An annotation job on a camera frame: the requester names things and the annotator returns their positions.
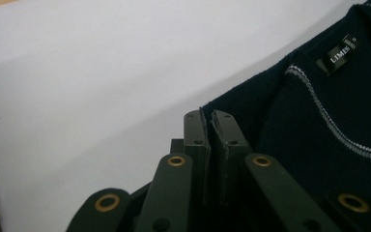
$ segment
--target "navy knit sweater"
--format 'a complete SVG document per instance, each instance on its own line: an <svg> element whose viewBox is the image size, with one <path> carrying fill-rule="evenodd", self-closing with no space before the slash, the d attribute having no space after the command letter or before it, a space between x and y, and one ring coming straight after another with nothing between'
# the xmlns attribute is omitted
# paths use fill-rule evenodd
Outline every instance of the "navy knit sweater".
<svg viewBox="0 0 371 232"><path fill-rule="evenodd" d="M215 109L232 114L253 150L311 195L371 199L371 1L202 108L208 120Z"/></svg>

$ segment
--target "dark navy garment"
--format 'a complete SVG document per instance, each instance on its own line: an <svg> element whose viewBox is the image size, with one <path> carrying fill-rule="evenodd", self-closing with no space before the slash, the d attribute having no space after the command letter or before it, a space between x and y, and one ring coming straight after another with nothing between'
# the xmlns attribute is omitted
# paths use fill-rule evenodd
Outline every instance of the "dark navy garment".
<svg viewBox="0 0 371 232"><path fill-rule="evenodd" d="M347 36L355 49L342 49ZM328 73L317 61L339 44L330 62L346 63ZM203 106L207 120L215 109L234 115L253 150L277 158L311 195L345 189L371 200L371 1Z"/></svg>

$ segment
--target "brass grommet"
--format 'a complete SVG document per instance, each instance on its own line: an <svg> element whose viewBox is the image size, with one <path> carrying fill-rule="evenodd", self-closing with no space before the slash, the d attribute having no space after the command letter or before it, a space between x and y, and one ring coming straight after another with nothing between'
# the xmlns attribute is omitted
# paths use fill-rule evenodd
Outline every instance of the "brass grommet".
<svg viewBox="0 0 371 232"><path fill-rule="evenodd" d="M101 205L101 202L107 199L113 200L113 203L107 206ZM108 193L108 194L103 195L101 198L99 198L96 201L95 208L97 211L104 213L104 212L114 210L117 206L119 206L119 204L120 204L120 197L116 194Z"/></svg>
<svg viewBox="0 0 371 232"><path fill-rule="evenodd" d="M256 157L252 160L258 166L270 166L271 161L266 157Z"/></svg>
<svg viewBox="0 0 371 232"><path fill-rule="evenodd" d="M176 156L169 158L167 162L172 166L183 166L186 163L186 159Z"/></svg>
<svg viewBox="0 0 371 232"><path fill-rule="evenodd" d="M338 201L343 207L357 213L366 213L370 210L369 204L366 201L349 193L339 194Z"/></svg>

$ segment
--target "white backdrop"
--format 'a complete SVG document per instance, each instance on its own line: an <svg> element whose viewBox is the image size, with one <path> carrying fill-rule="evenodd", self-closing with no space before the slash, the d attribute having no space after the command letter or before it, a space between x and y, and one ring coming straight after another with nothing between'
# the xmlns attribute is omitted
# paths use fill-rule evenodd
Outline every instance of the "white backdrop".
<svg viewBox="0 0 371 232"><path fill-rule="evenodd" d="M0 215L65 231L150 182L183 115L275 64L351 0L19 0L0 6Z"/></svg>

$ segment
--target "clothing label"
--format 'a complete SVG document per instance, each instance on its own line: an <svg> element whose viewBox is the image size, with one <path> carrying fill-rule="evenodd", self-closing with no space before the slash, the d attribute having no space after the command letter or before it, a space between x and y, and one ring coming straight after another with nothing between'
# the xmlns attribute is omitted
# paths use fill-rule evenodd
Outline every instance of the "clothing label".
<svg viewBox="0 0 371 232"><path fill-rule="evenodd" d="M316 64L330 75L349 61L359 45L360 42L355 37L347 35L339 45L317 60Z"/></svg>

